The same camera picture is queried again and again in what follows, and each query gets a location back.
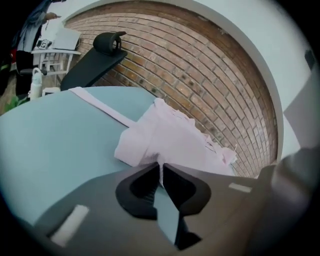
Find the white sticker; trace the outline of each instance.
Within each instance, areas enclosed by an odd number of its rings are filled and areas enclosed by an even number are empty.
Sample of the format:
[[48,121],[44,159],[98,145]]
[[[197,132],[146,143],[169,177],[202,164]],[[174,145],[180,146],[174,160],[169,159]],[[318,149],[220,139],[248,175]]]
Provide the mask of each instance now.
[[235,183],[231,183],[229,185],[229,188],[230,189],[234,189],[234,190],[239,190],[239,191],[242,191],[242,192],[245,192],[245,193],[250,193],[251,190],[252,190],[252,187],[242,186],[242,185],[235,184]]

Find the white laptop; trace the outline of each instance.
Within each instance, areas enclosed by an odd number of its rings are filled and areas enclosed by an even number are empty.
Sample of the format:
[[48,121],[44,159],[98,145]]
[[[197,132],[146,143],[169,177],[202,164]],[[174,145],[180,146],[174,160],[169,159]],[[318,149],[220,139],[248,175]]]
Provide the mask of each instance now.
[[76,49],[80,34],[79,31],[63,27],[57,32],[52,48],[73,51]]

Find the pink ruffled garment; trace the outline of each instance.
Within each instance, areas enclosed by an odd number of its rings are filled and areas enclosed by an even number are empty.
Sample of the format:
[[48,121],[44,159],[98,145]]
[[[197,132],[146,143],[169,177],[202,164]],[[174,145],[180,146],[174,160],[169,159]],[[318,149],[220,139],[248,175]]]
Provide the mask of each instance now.
[[122,132],[114,157],[133,167],[158,162],[161,183],[164,163],[234,176],[229,165],[236,161],[236,153],[213,142],[209,135],[195,127],[194,119],[173,109],[163,99],[156,98],[134,122],[81,87],[70,91],[129,127]]

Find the brick wall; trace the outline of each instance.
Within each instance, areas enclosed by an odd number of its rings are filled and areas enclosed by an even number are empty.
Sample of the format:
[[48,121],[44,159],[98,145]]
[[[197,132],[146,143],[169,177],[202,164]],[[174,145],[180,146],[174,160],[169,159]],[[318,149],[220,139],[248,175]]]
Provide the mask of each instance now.
[[168,4],[123,2],[81,13],[66,27],[81,32],[82,56],[100,33],[127,33],[127,58],[97,85],[143,87],[194,118],[220,145],[238,144],[233,167],[240,176],[255,177],[275,161],[268,89],[246,52],[215,24]]

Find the white wall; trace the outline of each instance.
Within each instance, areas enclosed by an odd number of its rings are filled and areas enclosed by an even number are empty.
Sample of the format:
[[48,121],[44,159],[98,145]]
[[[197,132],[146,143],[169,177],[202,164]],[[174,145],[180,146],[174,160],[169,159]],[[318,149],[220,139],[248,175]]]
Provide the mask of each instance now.
[[[49,12],[61,15],[51,21],[43,37],[53,40],[62,21],[76,14],[120,0],[67,0],[53,3]],[[270,0],[158,0],[186,8],[227,31],[250,55],[268,86],[278,125],[278,156],[299,150],[295,133],[283,111],[303,88],[311,71],[304,54],[310,49],[286,12]]]

